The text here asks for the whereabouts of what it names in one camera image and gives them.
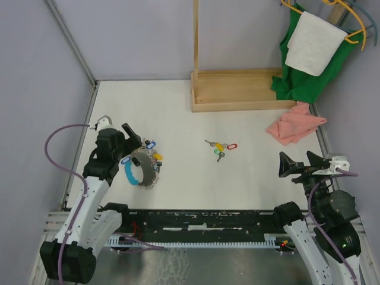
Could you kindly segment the metal keyring organizer blue handle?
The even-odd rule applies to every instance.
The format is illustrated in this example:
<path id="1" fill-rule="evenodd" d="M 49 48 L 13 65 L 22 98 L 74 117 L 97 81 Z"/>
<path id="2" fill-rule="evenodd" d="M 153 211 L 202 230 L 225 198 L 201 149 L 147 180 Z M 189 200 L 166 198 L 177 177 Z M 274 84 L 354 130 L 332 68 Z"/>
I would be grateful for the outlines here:
<path id="1" fill-rule="evenodd" d="M 157 161 L 162 162 L 162 160 L 156 160 L 153 157 L 154 153 L 158 153 L 155 149 L 156 146 L 152 149 L 146 148 L 149 142 L 149 140 L 145 140 L 139 149 L 121 160 L 128 182 L 141 189 L 154 188 L 160 173 L 154 170 L 154 164 Z"/>

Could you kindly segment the key with red tag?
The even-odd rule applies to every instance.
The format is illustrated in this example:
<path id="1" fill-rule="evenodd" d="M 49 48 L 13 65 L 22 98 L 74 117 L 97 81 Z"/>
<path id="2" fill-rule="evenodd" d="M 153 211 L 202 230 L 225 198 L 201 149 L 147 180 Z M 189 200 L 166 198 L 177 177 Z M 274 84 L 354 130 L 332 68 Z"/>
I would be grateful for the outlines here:
<path id="1" fill-rule="evenodd" d="M 237 144 L 233 143 L 233 144 L 225 144 L 224 145 L 224 148 L 225 149 L 228 149 L 228 150 L 233 150 L 233 149 L 236 149 L 238 147 Z"/>

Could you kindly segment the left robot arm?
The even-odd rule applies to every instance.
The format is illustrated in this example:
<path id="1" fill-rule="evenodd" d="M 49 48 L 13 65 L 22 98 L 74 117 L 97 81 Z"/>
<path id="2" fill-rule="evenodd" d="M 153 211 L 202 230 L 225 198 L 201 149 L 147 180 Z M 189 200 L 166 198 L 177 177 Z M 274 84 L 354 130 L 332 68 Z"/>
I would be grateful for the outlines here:
<path id="1" fill-rule="evenodd" d="M 119 131 L 110 122 L 99 120 L 95 130 L 96 147 L 83 173 L 68 171 L 82 181 L 83 188 L 53 241 L 44 241 L 40 247 L 48 278 L 60 284 L 89 283 L 106 242 L 116 230 L 124 232 L 131 226 L 131 216 L 124 213 L 123 205 L 107 205 L 99 218 L 96 214 L 120 161 L 142 146 L 141 137 L 127 123 Z"/>

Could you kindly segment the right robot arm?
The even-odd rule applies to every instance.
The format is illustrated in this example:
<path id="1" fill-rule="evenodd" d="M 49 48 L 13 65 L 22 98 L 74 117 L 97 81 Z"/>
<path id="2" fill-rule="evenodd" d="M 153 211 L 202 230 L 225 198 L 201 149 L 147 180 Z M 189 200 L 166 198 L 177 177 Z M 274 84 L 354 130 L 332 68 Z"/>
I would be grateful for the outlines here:
<path id="1" fill-rule="evenodd" d="M 343 190 L 330 191 L 328 181 L 355 177 L 345 156 L 328 159 L 311 151 L 309 165 L 280 152 L 278 176 L 293 176 L 307 199 L 307 214 L 290 201 L 274 208 L 273 227 L 286 232 L 308 269 L 313 284 L 360 284 L 359 235 L 352 225 L 359 214 L 355 198 Z"/>

